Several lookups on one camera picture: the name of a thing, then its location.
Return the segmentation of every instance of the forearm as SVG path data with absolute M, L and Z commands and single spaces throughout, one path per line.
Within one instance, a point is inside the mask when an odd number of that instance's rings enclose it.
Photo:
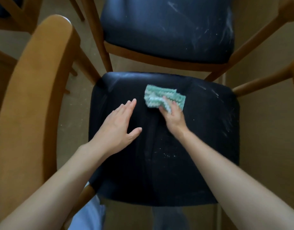
M 239 229 L 294 229 L 294 210 L 190 131 L 179 141 Z
M 79 147 L 42 187 L 0 224 L 0 229 L 60 229 L 88 179 L 104 161 L 101 148 Z

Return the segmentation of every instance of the cleaning cloth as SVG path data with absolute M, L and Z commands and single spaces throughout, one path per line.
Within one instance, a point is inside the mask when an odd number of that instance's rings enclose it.
M 176 89 L 161 88 L 155 85 L 146 86 L 144 99 L 147 107 L 159 108 L 159 106 L 162 106 L 168 113 L 171 113 L 172 110 L 163 96 L 171 101 L 175 101 L 183 110 L 186 96 L 177 93 Z

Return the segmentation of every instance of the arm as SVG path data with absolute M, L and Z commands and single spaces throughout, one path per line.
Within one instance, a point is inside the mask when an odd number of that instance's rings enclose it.
M 80 146 L 60 170 L 5 218 L 0 229 L 60 229 L 97 167 L 141 133 L 138 127 L 127 134 L 135 105 L 136 99 L 114 110 L 94 138 Z
M 185 147 L 212 193 L 238 229 L 294 229 L 294 210 L 213 150 L 186 126 L 179 106 L 163 114 L 169 131 Z

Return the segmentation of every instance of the hand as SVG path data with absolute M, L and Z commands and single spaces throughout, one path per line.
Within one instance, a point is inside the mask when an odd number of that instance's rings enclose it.
M 162 106 L 159 107 L 159 110 L 164 116 L 168 130 L 178 139 L 185 130 L 188 130 L 183 112 L 175 101 L 164 98 L 170 105 L 172 113 L 168 113 Z
M 94 147 L 103 146 L 107 156 L 127 147 L 142 131 L 141 127 L 137 127 L 127 134 L 129 120 L 135 105 L 136 99 L 133 99 L 112 111 L 89 143 Z

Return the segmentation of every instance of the beige floor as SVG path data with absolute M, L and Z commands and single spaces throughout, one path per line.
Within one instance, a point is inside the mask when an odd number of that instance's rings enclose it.
M 95 0 L 99 14 L 104 0 Z M 44 0 L 39 22 L 52 14 L 67 17 L 81 37 L 81 47 L 92 61 L 100 75 L 105 73 L 99 52 L 93 40 L 87 21 L 81 22 L 68 0 Z M 0 31 L 0 50 L 19 58 L 30 35 L 22 32 Z M 183 71 L 147 65 L 111 55 L 114 71 L 145 71 L 174 73 L 198 78 L 206 73 Z M 66 88 L 70 95 L 65 95 L 62 102 L 57 136 L 57 166 L 60 168 L 76 151 L 88 141 L 88 119 L 91 83 L 79 71 L 78 77 L 70 76 Z M 107 206 L 105 229 L 152 229 L 150 207 L 129 205 L 104 200 Z M 214 205 L 184 208 L 192 229 L 214 229 Z

